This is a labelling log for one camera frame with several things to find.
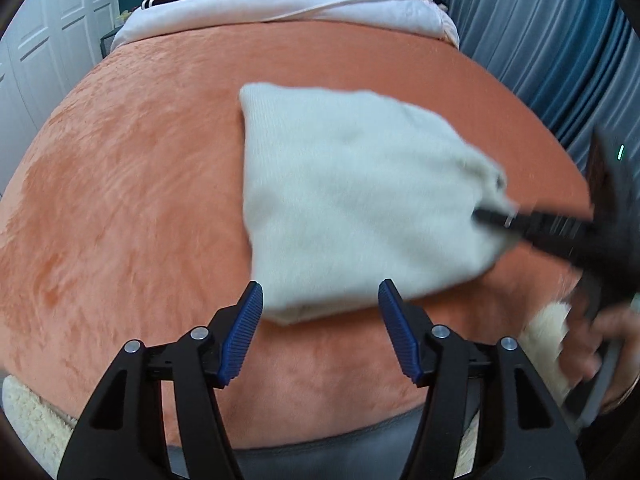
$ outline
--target blue curtain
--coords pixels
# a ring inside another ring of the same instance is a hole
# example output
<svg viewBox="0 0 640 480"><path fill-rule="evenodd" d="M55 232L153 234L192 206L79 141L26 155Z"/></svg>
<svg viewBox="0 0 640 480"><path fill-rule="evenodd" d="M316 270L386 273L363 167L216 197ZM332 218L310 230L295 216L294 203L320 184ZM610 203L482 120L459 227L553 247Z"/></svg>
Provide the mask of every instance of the blue curtain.
<svg viewBox="0 0 640 480"><path fill-rule="evenodd" d="M462 52L529 106L581 170L597 125L640 158L640 40L615 0L449 1Z"/></svg>

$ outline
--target white cloth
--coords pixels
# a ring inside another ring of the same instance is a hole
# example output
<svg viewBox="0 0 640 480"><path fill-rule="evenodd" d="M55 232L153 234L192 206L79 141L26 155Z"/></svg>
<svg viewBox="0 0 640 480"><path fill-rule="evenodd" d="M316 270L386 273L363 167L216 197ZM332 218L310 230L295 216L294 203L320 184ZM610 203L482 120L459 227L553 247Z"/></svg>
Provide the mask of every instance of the white cloth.
<svg viewBox="0 0 640 480"><path fill-rule="evenodd" d="M430 0L179 0L135 10L116 34L111 51L183 30L287 20L359 23L460 44L451 18Z"/></svg>
<svg viewBox="0 0 640 480"><path fill-rule="evenodd" d="M511 248L476 224L511 212L501 168L439 115L370 91L240 92L244 222L263 317L289 324L472 279Z"/></svg>

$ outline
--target metal screw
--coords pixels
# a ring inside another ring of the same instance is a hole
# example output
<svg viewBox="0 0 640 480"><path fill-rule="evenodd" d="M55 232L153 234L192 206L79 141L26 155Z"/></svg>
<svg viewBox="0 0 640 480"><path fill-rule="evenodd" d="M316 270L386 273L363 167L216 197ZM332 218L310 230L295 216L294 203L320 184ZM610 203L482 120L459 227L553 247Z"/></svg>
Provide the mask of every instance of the metal screw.
<svg viewBox="0 0 640 480"><path fill-rule="evenodd" d="M124 345L124 351L127 354L135 354L138 350L140 350L141 346L142 345L140 344L140 341L132 339L131 341L127 341L127 343Z"/></svg>
<svg viewBox="0 0 640 480"><path fill-rule="evenodd" d="M505 350L515 350L518 347L518 342L513 337L503 337L500 341L502 348Z"/></svg>
<svg viewBox="0 0 640 480"><path fill-rule="evenodd" d="M438 339L446 339L451 334L451 330L444 325L436 325L431 329L431 333Z"/></svg>
<svg viewBox="0 0 640 480"><path fill-rule="evenodd" d="M201 339L206 338L209 335L209 330L205 326L197 326L193 330L191 330L191 339L195 339L196 341L200 341Z"/></svg>

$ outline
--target black device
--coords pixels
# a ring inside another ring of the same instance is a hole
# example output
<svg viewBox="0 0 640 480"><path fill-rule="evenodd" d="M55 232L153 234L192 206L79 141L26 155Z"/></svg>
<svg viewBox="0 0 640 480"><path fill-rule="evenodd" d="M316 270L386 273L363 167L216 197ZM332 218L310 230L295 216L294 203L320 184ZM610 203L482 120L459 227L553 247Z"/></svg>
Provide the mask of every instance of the black device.
<svg viewBox="0 0 640 480"><path fill-rule="evenodd" d="M476 463L465 480L584 480L573 435L513 338L469 342L405 304L391 280L378 303L401 368L430 386L402 480L451 480L464 433L467 396L480 384ZM58 480L176 480L169 467L160 381L173 381L191 480L242 480L214 388L239 374L262 311L251 282L238 304L177 342L127 342L100 380L68 443Z"/></svg>
<svg viewBox="0 0 640 480"><path fill-rule="evenodd" d="M542 210L513 216L483 208L474 212L479 222L519 234L538 250L581 269L591 321L609 306L630 303L640 292L640 212L625 155L625 145L615 134L593 133L586 175L593 219ZM621 350L621 341L605 341L598 349L602 366L597 375L567 397L564 409L575 433L598 416Z"/></svg>

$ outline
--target orange blanket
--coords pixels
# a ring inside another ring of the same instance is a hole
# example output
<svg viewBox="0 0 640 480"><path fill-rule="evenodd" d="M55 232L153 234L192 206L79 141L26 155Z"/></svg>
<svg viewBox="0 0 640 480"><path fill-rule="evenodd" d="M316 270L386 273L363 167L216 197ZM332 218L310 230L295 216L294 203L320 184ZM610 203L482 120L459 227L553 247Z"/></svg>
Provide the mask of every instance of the orange blanket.
<svg viewBox="0 0 640 480"><path fill-rule="evenodd" d="M433 110L506 170L508 195L586 213L580 173L538 119L438 40L343 23L233 25L119 48L53 112L0 202L0 367L79 416L122 344L171 342L249 278L240 87L370 89ZM575 277L517 248L419 300L467 338L517 334ZM219 393L236 448L339 434L424 400L375 308L262 322ZM166 403L169 444L178 444Z"/></svg>

